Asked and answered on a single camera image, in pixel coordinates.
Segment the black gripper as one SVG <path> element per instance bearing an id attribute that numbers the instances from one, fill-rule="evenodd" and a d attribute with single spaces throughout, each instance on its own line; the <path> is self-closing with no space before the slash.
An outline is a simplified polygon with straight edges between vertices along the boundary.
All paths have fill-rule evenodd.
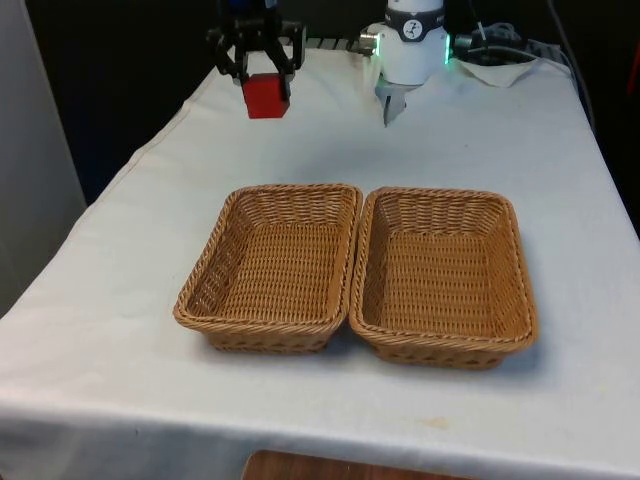
<path id="1" fill-rule="evenodd" d="M 290 82 L 305 60 L 306 27 L 281 21 L 276 0 L 223 1 L 222 26 L 206 36 L 218 72 L 244 85 L 249 79 L 244 32 L 260 31 L 263 50 L 276 68 L 281 97 L 288 101 Z"/>

